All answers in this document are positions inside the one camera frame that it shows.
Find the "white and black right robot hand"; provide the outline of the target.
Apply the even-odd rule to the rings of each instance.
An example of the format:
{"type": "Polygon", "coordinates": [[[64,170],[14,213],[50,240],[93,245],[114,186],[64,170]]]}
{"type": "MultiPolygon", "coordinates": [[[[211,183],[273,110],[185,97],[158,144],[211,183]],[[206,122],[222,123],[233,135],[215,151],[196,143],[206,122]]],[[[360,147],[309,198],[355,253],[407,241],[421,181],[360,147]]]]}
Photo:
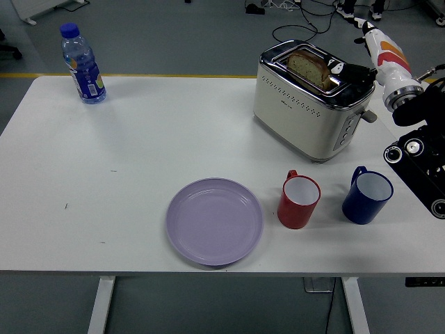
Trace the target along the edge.
{"type": "Polygon", "coordinates": [[[421,84],[414,79],[410,65],[402,49],[385,33],[371,22],[358,17],[348,19],[354,27],[360,29],[363,42],[367,47],[374,70],[361,65],[343,63],[327,57],[327,67],[330,73],[351,83],[367,82],[372,78],[385,87],[384,96],[420,94],[421,84]]]}

